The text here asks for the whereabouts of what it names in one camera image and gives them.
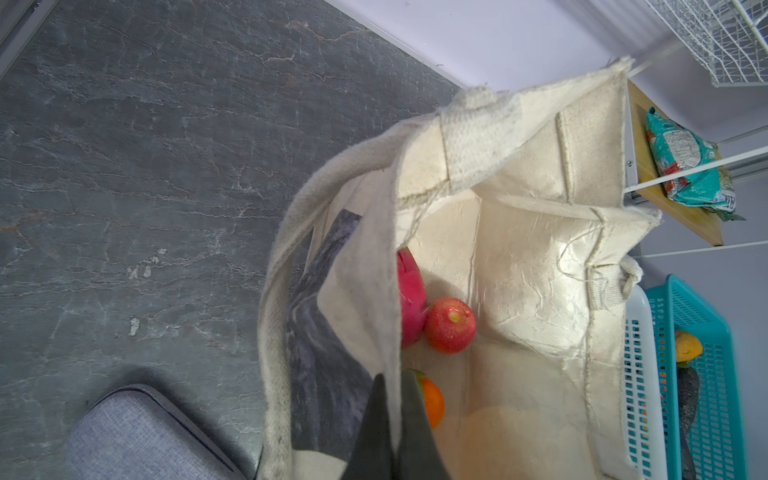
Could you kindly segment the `pink dragon fruit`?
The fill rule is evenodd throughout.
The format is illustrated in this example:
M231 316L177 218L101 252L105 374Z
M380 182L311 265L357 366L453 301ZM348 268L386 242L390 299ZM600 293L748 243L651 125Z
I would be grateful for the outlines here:
M427 292L420 268L407 247L397 252L397 275L402 319L401 347L405 349L420 339L427 305Z

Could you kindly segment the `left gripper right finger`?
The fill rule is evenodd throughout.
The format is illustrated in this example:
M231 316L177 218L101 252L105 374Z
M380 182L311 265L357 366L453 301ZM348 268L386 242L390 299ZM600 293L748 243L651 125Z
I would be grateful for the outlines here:
M395 478L448 480L450 475L437 449L419 386L414 372L402 372L402 438L396 456Z

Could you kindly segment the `red apple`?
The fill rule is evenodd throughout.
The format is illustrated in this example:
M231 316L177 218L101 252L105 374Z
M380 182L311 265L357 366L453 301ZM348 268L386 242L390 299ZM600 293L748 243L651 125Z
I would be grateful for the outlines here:
M428 344L443 354L466 349L476 334L476 318L471 308L453 297L437 299L429 308L424 334Z

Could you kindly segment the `cream canvas tote bag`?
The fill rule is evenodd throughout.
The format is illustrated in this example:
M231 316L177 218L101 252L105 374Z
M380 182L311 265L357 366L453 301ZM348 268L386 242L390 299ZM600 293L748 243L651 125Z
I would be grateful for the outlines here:
M329 160L278 230L258 317L261 479L341 479L375 377L394 453L401 374L446 412L449 479L638 479L623 431L630 250L660 220L624 203L628 58L518 92L464 90ZM401 347L397 252L476 318L470 345Z

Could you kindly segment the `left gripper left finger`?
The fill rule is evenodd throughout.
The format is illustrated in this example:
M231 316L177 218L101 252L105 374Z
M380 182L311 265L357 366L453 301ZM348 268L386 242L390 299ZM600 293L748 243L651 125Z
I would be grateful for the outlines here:
M360 430L342 480L390 480L394 478L394 453L385 380L381 374L373 381Z

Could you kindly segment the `orange fruit with leaves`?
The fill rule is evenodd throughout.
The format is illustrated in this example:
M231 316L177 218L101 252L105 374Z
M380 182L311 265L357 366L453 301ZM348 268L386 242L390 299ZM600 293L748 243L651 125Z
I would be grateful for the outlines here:
M410 369L418 382L427 418L432 429L436 429L444 418L446 405L441 389L423 372Z

